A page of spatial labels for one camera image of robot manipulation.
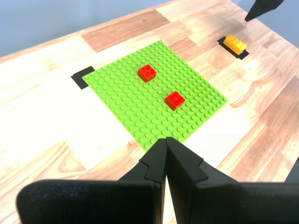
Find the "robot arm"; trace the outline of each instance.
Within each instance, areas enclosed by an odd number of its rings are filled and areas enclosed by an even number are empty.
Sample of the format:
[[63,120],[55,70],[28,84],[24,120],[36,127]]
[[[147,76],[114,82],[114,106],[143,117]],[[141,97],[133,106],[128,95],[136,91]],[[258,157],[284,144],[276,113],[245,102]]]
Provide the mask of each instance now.
[[284,0],[256,0],[253,7],[247,14],[245,21],[250,21],[264,13],[276,9]]

